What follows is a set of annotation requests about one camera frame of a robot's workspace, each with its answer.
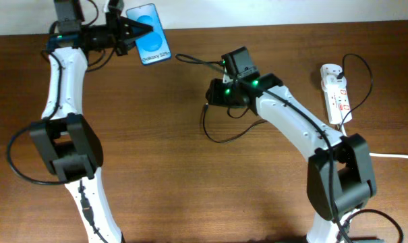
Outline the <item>blue Galaxy smartphone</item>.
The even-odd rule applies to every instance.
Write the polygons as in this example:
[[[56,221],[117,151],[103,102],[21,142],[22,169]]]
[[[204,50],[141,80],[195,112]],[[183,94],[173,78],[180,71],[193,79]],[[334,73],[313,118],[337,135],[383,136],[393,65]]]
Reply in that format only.
[[[136,41],[136,48],[143,65],[151,65],[171,58],[171,50],[155,4],[149,3],[130,8],[126,11],[126,16],[131,20],[150,25],[153,28],[153,31]]]

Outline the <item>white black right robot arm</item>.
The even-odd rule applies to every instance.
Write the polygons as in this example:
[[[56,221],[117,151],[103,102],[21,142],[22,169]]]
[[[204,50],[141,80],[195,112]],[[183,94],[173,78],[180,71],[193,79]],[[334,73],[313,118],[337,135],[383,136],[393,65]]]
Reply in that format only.
[[[344,136],[302,106],[274,74],[245,80],[215,78],[206,92],[209,104],[247,107],[277,128],[308,162],[307,194],[316,214],[305,242],[347,242],[350,216],[376,194],[367,142]]]

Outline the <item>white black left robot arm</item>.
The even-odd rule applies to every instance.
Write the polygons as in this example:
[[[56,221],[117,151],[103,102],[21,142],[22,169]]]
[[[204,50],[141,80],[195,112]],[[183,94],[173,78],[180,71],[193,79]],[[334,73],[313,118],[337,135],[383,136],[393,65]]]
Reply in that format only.
[[[111,49],[127,55],[136,41],[153,28],[121,15],[122,1],[105,3],[106,22],[84,23],[79,1],[55,1],[57,31],[49,32],[47,52],[51,65],[49,96],[40,124],[30,136],[49,173],[71,194],[89,242],[123,242],[113,219],[102,182],[103,149],[83,116],[84,76],[88,54]]]

